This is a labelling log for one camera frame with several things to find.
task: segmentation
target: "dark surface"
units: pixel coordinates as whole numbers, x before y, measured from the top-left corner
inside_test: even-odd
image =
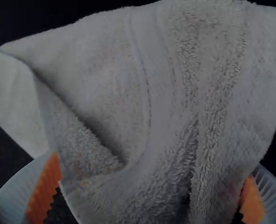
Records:
[[[33,35],[51,28],[64,26],[99,11],[122,6],[139,6],[155,0],[0,0],[0,45]],[[257,4],[276,7],[276,0],[255,0]],[[0,187],[32,159],[0,128]],[[262,160],[276,176],[276,134]],[[72,217],[62,195],[54,196],[52,210],[45,223],[77,223]]]
[[[78,224],[70,212],[59,188],[57,194],[53,196],[54,202],[51,203],[51,210],[47,212],[44,224]]]

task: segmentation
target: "black background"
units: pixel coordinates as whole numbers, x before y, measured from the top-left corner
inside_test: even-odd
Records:
[[[73,0],[64,3],[59,0],[0,0],[0,45],[76,22],[92,13],[125,6],[139,6],[154,1]],[[276,0],[255,2],[276,7]],[[30,156],[0,128],[0,187],[31,160]],[[261,163],[276,176],[276,133]]]

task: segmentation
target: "towel fold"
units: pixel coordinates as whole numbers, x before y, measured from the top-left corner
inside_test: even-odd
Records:
[[[164,0],[5,44],[0,125],[59,153],[79,223],[228,224],[276,130],[276,8]]]

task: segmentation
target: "white towel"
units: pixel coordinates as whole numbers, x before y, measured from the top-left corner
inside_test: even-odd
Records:
[[[276,129],[276,8],[164,0],[0,48],[0,125],[59,153],[83,224],[229,224]]]

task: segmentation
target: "terry cloth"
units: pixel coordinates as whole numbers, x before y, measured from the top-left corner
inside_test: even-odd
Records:
[[[276,8],[163,0],[0,48],[0,125],[57,151],[83,224],[228,224],[276,130]]]

